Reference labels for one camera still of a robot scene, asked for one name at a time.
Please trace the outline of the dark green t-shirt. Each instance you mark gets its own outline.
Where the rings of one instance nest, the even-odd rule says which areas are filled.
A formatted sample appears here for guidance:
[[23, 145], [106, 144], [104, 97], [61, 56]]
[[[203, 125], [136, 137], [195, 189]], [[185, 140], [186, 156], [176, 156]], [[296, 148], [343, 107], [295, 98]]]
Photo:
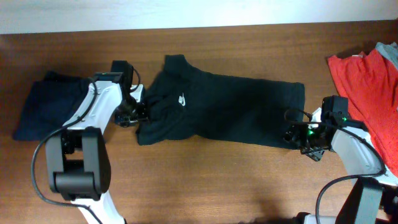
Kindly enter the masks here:
[[139, 145], [207, 139], [293, 149], [284, 140], [289, 120], [302, 120], [302, 83], [217, 75], [168, 55], [146, 90], [149, 122], [139, 125]]

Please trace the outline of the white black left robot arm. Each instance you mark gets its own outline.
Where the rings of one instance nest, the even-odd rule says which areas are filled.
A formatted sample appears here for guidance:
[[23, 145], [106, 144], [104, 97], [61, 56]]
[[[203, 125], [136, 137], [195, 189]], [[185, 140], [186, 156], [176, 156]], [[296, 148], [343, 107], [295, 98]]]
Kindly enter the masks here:
[[111, 164], [104, 132], [110, 121], [128, 128], [148, 121], [144, 85], [125, 60], [90, 79], [75, 114], [44, 140], [49, 187], [63, 206], [80, 210], [88, 223], [125, 223], [109, 192]]

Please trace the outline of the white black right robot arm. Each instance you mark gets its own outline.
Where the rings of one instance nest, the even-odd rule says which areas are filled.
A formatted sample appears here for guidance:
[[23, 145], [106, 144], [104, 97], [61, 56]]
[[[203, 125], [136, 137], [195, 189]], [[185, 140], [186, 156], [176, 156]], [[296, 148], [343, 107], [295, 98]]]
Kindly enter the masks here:
[[[299, 214], [302, 223], [397, 223], [397, 176], [394, 175], [371, 142], [362, 121], [351, 119], [348, 99], [328, 96], [307, 122], [285, 118], [290, 123], [285, 140], [300, 153], [318, 162], [324, 152], [338, 154], [347, 175], [327, 183], [320, 191], [315, 213]], [[332, 185], [352, 180], [353, 188], [337, 216], [320, 215], [321, 199]], [[383, 210], [386, 220], [378, 218]]]

